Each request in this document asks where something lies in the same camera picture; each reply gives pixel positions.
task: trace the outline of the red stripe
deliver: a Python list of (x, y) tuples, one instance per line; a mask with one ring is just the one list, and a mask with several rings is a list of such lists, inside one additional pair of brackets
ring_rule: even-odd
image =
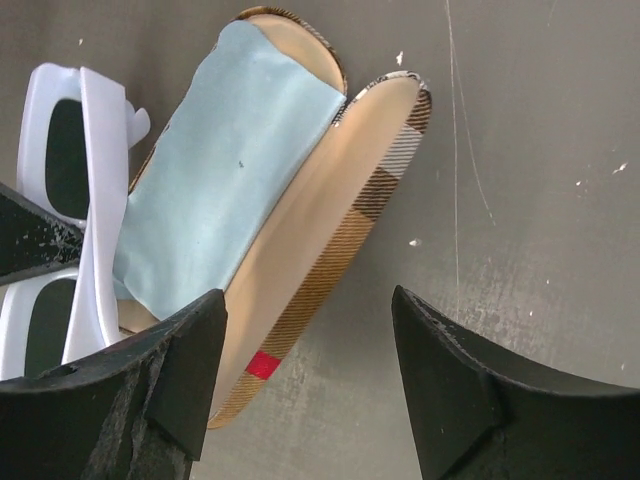
[(279, 365), (279, 359), (272, 357), (268, 353), (259, 351), (249, 362), (246, 371), (254, 377), (261, 378), (262, 380), (268, 380)]

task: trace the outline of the scratch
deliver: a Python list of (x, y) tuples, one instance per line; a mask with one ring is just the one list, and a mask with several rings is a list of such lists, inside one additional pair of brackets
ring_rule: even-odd
[(553, 17), (553, 12), (555, 11), (557, 4), (558, 0), (553, 0), (553, 5), (551, 5), (551, 10), (549, 10), (549, 18), (547, 18), (547, 27), (551, 26), (551, 17)]
[(615, 175), (618, 172), (622, 172), (625, 168), (627, 168), (627, 165), (629, 165), (629, 162), (623, 163), (618, 168), (616, 168), (611, 175)]
[(458, 86), (460, 88), (460, 101), (462, 103), (462, 113), (464, 116), (464, 126), (467, 130), (467, 142), (469, 143), (469, 153), (471, 155), (471, 164), (473, 165), (473, 173), (476, 177), (476, 183), (478, 184), (478, 190), (480, 190), (480, 196), (482, 197), (482, 202), (484, 203), (484, 208), (487, 209), (487, 213), (489, 214), (489, 218), (491, 219), (491, 223), (493, 226), (496, 226), (496, 221), (493, 218), (493, 213), (491, 213), (491, 209), (489, 208), (489, 203), (487, 202), (487, 197), (484, 195), (484, 191), (482, 190), (482, 183), (480, 182), (480, 175), (478, 174), (478, 165), (476, 164), (476, 156), (473, 152), (473, 142), (471, 141), (471, 131), (469, 130), (469, 119), (467, 117), (467, 107), (464, 103), (464, 90), (462, 89), (462, 80), (460, 80), (460, 67), (458, 67), (458, 55), (456, 54), (456, 44), (453, 41), (453, 35), (451, 35), (451, 50), (453, 51), (453, 61), (456, 66), (456, 78), (458, 79)]
[(453, 71), (453, 27), (451, 26), (451, 6), (446, 0), (447, 21), (449, 22), (449, 57), (451, 60), (451, 107), (453, 109), (453, 221), (456, 249), (456, 321), (460, 316), (460, 253), (458, 250), (458, 125), (456, 121), (456, 82)]

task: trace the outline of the light blue cleaning cloth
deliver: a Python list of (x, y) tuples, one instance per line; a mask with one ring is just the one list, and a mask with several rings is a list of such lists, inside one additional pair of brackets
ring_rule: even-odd
[(163, 320), (226, 289), (344, 101), (257, 27), (230, 23), (129, 197), (114, 266), (119, 297)]

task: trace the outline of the white speck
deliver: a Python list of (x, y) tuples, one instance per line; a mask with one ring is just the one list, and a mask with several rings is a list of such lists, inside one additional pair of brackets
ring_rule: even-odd
[(629, 165), (629, 162), (623, 163), (618, 168), (616, 168), (611, 175), (615, 175), (618, 172), (622, 172), (625, 168), (627, 168), (627, 165)]

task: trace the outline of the black plastic part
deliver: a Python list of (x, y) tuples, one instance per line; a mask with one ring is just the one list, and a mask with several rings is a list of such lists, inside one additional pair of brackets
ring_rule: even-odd
[[(1, 382), (0, 478), (187, 479), (202, 450), (225, 330), (215, 290), (95, 355)], [(177, 392), (177, 377), (192, 390)], [(176, 411), (151, 410), (155, 402)], [(175, 429), (172, 414), (194, 428)]]
[(640, 478), (640, 391), (525, 359), (398, 287), (393, 319), (425, 480)]
[(0, 183), (0, 286), (80, 262), (82, 232)]

